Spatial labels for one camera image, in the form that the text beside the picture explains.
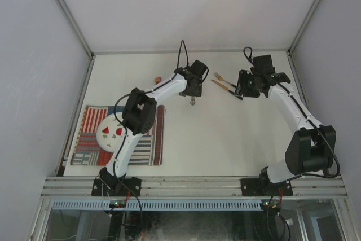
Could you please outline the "gold knife green handle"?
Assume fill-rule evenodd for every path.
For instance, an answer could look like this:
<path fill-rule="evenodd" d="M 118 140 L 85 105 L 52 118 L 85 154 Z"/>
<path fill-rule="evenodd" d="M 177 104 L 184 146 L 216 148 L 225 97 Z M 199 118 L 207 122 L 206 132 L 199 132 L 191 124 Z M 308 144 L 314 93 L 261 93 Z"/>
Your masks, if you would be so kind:
<path fill-rule="evenodd" d="M 231 91 L 228 87 L 224 86 L 223 84 L 221 84 L 220 82 L 216 81 L 216 80 L 211 80 L 211 82 L 215 83 L 216 85 L 218 85 L 219 87 L 221 87 L 222 89 L 226 90 L 228 93 L 230 93 L 231 95 L 233 95 L 234 97 L 236 97 L 237 99 L 243 100 L 242 96 L 236 95 L 234 93 L 234 91 Z"/>

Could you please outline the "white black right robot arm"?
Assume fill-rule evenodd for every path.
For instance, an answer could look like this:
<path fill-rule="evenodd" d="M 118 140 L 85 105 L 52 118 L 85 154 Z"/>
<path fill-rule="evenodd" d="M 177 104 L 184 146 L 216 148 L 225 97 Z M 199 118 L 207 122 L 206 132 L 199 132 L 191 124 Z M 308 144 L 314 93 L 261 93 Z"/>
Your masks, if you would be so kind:
<path fill-rule="evenodd" d="M 302 176 L 338 177 L 341 167 L 334 150 L 334 127 L 323 125 L 295 96 L 290 78 L 284 72 L 276 72 L 271 55 L 244 56 L 251 68 L 239 72 L 235 96 L 259 98 L 264 95 L 277 105 L 293 133 L 284 159 L 261 170 L 260 191 L 272 195 L 280 183 Z"/>

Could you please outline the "white watermelon pattern plate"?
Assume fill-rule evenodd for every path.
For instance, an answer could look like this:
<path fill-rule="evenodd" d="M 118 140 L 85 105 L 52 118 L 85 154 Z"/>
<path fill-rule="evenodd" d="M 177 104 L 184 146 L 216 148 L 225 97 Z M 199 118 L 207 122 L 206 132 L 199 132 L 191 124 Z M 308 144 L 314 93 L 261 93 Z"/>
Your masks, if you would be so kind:
<path fill-rule="evenodd" d="M 124 135 L 125 128 L 113 115 L 109 115 L 99 124 L 96 131 L 96 141 L 100 148 L 114 153 L 120 147 Z"/>

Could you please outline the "pink handled spoon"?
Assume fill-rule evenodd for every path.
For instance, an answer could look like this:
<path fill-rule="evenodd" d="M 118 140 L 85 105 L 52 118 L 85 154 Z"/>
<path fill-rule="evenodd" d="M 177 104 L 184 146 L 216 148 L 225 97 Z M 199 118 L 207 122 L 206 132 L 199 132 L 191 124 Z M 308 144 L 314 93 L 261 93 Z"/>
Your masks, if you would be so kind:
<path fill-rule="evenodd" d="M 155 84 L 159 84 L 161 81 L 162 81 L 162 78 L 161 78 L 161 77 L 156 77 L 156 78 L 154 79 Z"/>

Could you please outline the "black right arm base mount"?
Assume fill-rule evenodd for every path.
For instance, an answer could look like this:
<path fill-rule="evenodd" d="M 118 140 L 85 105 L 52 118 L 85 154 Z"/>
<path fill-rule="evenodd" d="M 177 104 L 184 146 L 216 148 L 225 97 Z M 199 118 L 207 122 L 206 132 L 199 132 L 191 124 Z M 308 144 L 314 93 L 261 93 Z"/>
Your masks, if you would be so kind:
<path fill-rule="evenodd" d="M 259 178 L 240 180 L 242 196 L 293 196 L 290 183 L 263 183 Z"/>

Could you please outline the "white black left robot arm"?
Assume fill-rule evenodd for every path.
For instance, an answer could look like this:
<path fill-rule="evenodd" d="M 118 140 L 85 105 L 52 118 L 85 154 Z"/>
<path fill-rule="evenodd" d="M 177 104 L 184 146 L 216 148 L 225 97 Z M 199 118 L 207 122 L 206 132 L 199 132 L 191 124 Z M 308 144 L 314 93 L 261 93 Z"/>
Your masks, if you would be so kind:
<path fill-rule="evenodd" d="M 127 98 L 121 116 L 116 112 L 107 116 L 96 131 L 98 145 L 112 153 L 110 161 L 99 172 L 106 192 L 116 196 L 123 191 L 131 156 L 141 137 L 152 128 L 158 106 L 176 94 L 200 97 L 208 73 L 209 68 L 195 60 L 191 65 L 177 68 L 169 78 L 150 89 L 135 88 L 119 99 Z"/>

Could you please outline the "striped patchwork placemat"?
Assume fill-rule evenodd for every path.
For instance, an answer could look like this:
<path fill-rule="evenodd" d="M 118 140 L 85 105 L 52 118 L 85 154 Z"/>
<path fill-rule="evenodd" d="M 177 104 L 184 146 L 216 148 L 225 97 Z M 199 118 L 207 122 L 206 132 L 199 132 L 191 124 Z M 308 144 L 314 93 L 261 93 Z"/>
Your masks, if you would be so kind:
<path fill-rule="evenodd" d="M 82 117 L 70 165 L 105 166 L 113 153 L 100 148 L 96 141 L 99 124 L 109 115 L 117 112 L 120 119 L 123 106 L 86 106 Z M 158 106 L 151 129 L 137 143 L 130 165 L 159 166 L 162 164 L 165 107 Z"/>

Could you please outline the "gold fork green handle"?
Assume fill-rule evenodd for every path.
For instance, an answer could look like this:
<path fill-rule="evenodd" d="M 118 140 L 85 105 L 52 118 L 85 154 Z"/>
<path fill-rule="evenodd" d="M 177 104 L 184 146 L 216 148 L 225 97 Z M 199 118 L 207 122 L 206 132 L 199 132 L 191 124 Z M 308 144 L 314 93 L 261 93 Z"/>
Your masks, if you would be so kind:
<path fill-rule="evenodd" d="M 222 81 L 222 82 L 225 82 L 225 83 L 227 83 L 228 85 L 236 88 L 236 85 L 235 85 L 235 84 L 233 84 L 233 83 L 225 80 L 219 73 L 215 72 L 214 75 L 215 75 L 215 77 L 216 77 L 217 80 Z"/>

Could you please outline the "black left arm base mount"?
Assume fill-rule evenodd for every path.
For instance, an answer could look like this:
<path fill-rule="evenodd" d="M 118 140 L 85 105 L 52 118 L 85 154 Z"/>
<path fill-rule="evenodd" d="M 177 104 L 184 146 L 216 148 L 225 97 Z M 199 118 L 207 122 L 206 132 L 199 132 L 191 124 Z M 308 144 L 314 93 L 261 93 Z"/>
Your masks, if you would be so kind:
<path fill-rule="evenodd" d="M 130 191 L 130 195 L 140 195 L 142 180 L 139 178 L 127 178 L 123 180 L 113 179 L 111 181 L 104 181 L 97 178 L 93 181 L 91 196 L 127 196 Z"/>

